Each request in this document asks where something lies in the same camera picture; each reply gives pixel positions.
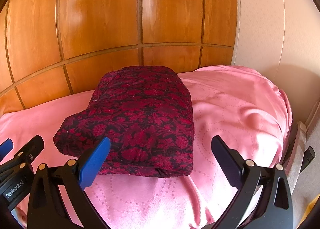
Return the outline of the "dark red patterned knit garment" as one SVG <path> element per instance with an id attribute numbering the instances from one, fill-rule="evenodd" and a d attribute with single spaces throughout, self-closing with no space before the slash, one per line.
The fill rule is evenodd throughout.
<path id="1" fill-rule="evenodd" d="M 179 76 L 165 66 L 130 66 L 105 74 L 53 142 L 79 157 L 108 138 L 101 175 L 172 178 L 191 174 L 194 136 L 191 96 Z"/>

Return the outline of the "pink bedspread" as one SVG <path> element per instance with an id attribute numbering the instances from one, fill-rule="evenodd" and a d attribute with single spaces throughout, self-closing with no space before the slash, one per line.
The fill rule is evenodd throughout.
<path id="1" fill-rule="evenodd" d="M 272 167 L 287 147 L 292 112 L 286 94 L 241 66 L 180 74 L 193 104 L 194 167 L 187 177 L 99 175 L 86 194 L 111 228 L 202 228 L 236 193 L 211 151 L 219 135 L 244 159 Z"/>

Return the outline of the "wooden panelled wardrobe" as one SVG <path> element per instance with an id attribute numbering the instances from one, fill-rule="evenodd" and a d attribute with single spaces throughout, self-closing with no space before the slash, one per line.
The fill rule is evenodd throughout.
<path id="1" fill-rule="evenodd" d="M 109 72 L 229 65 L 237 0 L 1 0 L 1 113 L 93 90 Z"/>

